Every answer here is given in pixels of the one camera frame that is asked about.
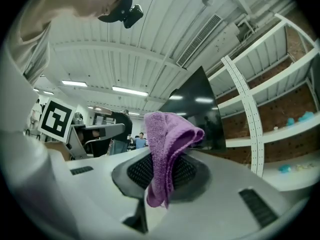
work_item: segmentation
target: purple towel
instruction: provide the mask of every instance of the purple towel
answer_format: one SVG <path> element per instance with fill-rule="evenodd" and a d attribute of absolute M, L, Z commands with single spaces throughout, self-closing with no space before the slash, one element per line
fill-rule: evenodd
<path fill-rule="evenodd" d="M 175 113 L 147 113 L 144 121 L 153 161 L 153 179 L 146 201 L 151 207 L 164 201 L 168 208 L 169 195 L 174 190 L 171 175 L 174 162 L 190 144 L 199 142 L 205 132 Z"/>

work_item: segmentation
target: brown pegboard wall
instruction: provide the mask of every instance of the brown pegboard wall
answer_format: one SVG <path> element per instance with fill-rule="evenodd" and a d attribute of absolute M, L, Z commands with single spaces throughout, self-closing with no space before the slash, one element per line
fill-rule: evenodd
<path fill-rule="evenodd" d="M 216 103 L 217 103 L 217 104 L 221 104 L 221 103 L 223 103 L 223 102 L 226 102 L 226 101 L 228 101 L 228 100 L 231 100 L 231 99 L 234 98 L 234 97 L 237 97 L 238 95 L 239 95 L 239 92 L 238 92 L 237 89 L 235 89 L 235 90 L 233 90 L 233 91 L 231 91 L 231 92 L 229 92 L 229 93 L 221 96 L 220 98 L 217 98 L 217 99 L 216 99 Z"/>
<path fill-rule="evenodd" d="M 295 23 L 298 27 L 300 27 L 309 37 L 311 37 L 313 41 L 317 39 L 315 31 L 299 8 L 292 10 L 285 17 L 291 22 Z M 297 61 L 306 54 L 304 46 L 301 42 L 298 32 L 294 28 L 286 26 L 285 32 L 287 40 L 287 51 Z M 312 49 L 312 45 L 309 44 L 309 42 L 306 40 L 305 44 L 308 51 L 310 51 Z"/>
<path fill-rule="evenodd" d="M 311 154 L 317 150 L 320 150 L 320 126 L 289 138 L 266 143 L 264 145 L 264 162 L 286 161 Z M 243 165 L 251 164 L 250 146 L 228 147 L 225 153 L 202 152 Z"/>
<path fill-rule="evenodd" d="M 291 58 L 287 58 L 283 62 L 281 62 L 279 65 L 273 67 L 272 69 L 268 70 L 267 72 L 263 73 L 262 75 L 256 77 L 255 79 L 251 80 L 248 83 L 248 86 L 250 89 L 253 89 L 262 83 L 266 82 L 267 80 L 273 78 L 280 72 L 284 71 L 286 68 L 288 68 L 292 63 Z"/>
<path fill-rule="evenodd" d="M 285 127 L 288 118 L 294 118 L 297 122 L 305 112 L 316 113 L 316 106 L 311 92 L 304 84 L 288 94 L 258 107 L 263 132 L 270 132 L 274 127 Z"/>
<path fill-rule="evenodd" d="M 288 118 L 297 122 L 306 111 L 316 113 L 316 106 L 306 84 L 286 95 L 258 107 L 263 132 L 270 132 L 274 127 L 285 127 Z M 226 139 L 250 136 L 246 114 L 240 113 L 222 119 Z"/>
<path fill-rule="evenodd" d="M 216 156 L 219 158 L 228 159 L 239 164 L 251 164 L 251 147 L 242 146 L 242 147 L 228 147 L 225 153 L 210 153 L 209 151 L 201 151 L 203 153 Z"/>
<path fill-rule="evenodd" d="M 315 127 L 289 138 L 264 145 L 265 163 L 285 161 L 320 150 L 320 128 Z"/>
<path fill-rule="evenodd" d="M 246 113 L 240 113 L 222 119 L 224 136 L 226 139 L 234 139 L 250 136 Z"/>

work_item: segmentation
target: person in black shirt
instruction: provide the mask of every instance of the person in black shirt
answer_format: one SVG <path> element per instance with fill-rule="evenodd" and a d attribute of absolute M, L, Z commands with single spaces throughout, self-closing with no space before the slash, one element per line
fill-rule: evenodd
<path fill-rule="evenodd" d="M 113 144 L 111 146 L 110 155 L 126 152 L 130 139 L 128 138 L 128 136 L 131 137 L 132 132 L 132 121 L 129 117 L 129 111 L 125 109 L 121 112 L 114 112 L 108 108 L 101 106 L 95 106 L 95 108 L 99 108 L 100 113 L 109 115 L 109 117 L 114 118 L 116 124 L 124 124 L 125 126 L 123 133 L 112 138 Z"/>

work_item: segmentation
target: white shelf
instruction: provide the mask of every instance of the white shelf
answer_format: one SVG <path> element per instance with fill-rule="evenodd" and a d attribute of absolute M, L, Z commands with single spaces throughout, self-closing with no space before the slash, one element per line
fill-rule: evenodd
<path fill-rule="evenodd" d="M 250 136 L 241 138 L 229 138 L 225 140 L 227 148 L 251 146 Z"/>
<path fill-rule="evenodd" d="M 294 125 L 286 126 L 278 130 L 269 131 L 263 134 L 263 143 L 275 142 L 291 136 L 303 133 L 320 125 L 320 112 L 316 113 L 314 117 L 309 118 L 303 122 L 296 122 Z"/>
<path fill-rule="evenodd" d="M 297 165 L 314 167 L 296 170 Z M 291 171 L 281 173 L 279 167 L 290 165 Z M 262 178 L 279 191 L 293 191 L 303 189 L 316 184 L 320 177 L 320 152 L 307 154 L 301 157 L 265 163 Z"/>
<path fill-rule="evenodd" d="M 274 68 L 288 57 L 285 26 L 283 21 L 278 23 L 233 60 L 247 81 Z M 234 90 L 235 83 L 225 66 L 208 79 L 216 96 Z"/>
<path fill-rule="evenodd" d="M 301 59 L 291 64 L 285 70 L 250 90 L 258 106 L 271 102 L 285 95 L 306 82 L 307 72 L 312 60 L 318 55 L 318 50 L 313 48 Z M 243 111 L 241 97 L 238 95 L 218 105 L 221 116 L 231 116 Z"/>

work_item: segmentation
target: black mesh grille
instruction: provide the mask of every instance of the black mesh grille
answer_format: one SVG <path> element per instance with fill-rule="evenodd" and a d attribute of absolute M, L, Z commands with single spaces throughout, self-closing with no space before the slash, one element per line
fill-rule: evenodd
<path fill-rule="evenodd" d="M 189 181 L 193 180 L 196 176 L 197 168 L 179 156 L 172 168 L 172 182 L 173 188 L 177 190 Z"/>
<path fill-rule="evenodd" d="M 178 189 L 196 176 L 197 168 L 179 156 L 172 168 L 172 181 L 174 189 Z M 138 184 L 141 188 L 146 189 L 154 177 L 152 156 L 147 155 L 141 160 L 130 165 L 127 169 L 128 177 Z"/>
<path fill-rule="evenodd" d="M 91 166 L 85 166 L 85 167 L 80 167 L 76 169 L 71 169 L 70 172 L 72 173 L 72 175 L 77 175 L 77 174 L 83 174 L 92 170 L 93 168 Z"/>
<path fill-rule="evenodd" d="M 239 195 L 261 227 L 268 226 L 278 218 L 253 189 L 244 189 L 239 192 Z"/>
<path fill-rule="evenodd" d="M 130 165 L 126 173 L 133 182 L 145 190 L 154 177 L 151 154 Z"/>

